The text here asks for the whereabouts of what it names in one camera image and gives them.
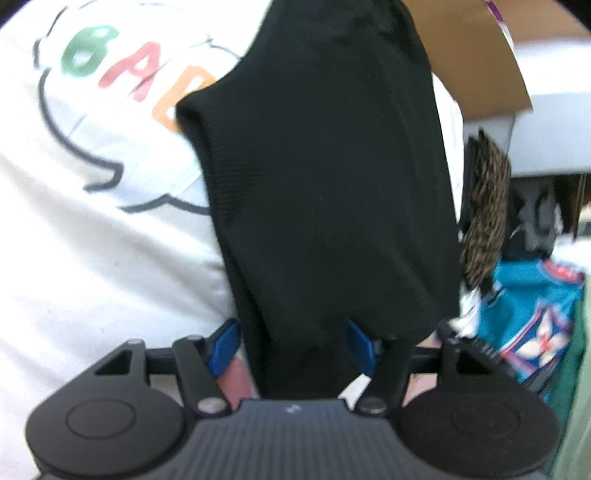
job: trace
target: ribbed gray surface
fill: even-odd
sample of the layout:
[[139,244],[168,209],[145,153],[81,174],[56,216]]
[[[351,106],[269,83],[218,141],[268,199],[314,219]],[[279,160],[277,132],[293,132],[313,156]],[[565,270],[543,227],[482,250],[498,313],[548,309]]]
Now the ribbed gray surface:
[[[433,439],[434,442],[445,439]],[[54,480],[44,476],[44,480]],[[544,480],[535,473],[524,480]],[[340,400],[245,401],[198,424],[168,463],[138,480],[451,480],[410,454],[385,420]]]

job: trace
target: black cloth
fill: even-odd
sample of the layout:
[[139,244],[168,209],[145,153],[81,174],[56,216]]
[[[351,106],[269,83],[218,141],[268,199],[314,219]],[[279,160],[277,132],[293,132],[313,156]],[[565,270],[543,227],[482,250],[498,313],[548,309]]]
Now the black cloth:
[[0,27],[27,3],[28,0],[0,0]]
[[274,0],[228,75],[177,105],[264,397],[353,378],[345,326],[421,340],[458,315],[430,65],[398,0]]

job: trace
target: metal screw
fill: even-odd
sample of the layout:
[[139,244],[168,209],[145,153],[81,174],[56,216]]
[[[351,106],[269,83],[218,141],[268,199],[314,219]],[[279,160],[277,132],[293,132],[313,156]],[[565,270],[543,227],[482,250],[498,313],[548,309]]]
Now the metal screw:
[[359,402],[359,411],[370,415],[380,415],[387,409],[386,402],[379,397],[366,397]]
[[217,415],[223,412],[227,406],[226,401],[219,397],[207,397],[197,403],[199,411],[207,415]]

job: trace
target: blue tab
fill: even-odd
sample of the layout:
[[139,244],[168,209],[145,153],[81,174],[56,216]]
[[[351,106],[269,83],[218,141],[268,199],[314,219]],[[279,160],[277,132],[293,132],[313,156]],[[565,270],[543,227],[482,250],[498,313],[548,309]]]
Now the blue tab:
[[353,320],[347,325],[347,344],[359,369],[368,377],[373,376],[378,366],[374,343]]
[[234,321],[222,328],[224,327],[223,332],[216,332],[210,337],[212,342],[209,345],[207,369],[213,378],[219,378],[223,375],[234,355],[236,355],[238,347],[240,347],[240,327],[238,322]]

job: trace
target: brown knit fabric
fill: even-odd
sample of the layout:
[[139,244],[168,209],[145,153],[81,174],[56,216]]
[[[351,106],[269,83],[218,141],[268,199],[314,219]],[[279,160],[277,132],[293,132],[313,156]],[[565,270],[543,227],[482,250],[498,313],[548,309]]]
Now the brown knit fabric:
[[469,289],[490,278],[505,238],[511,165],[509,158],[482,130],[470,137],[466,161],[472,162],[469,192],[473,218],[462,241],[460,256]]

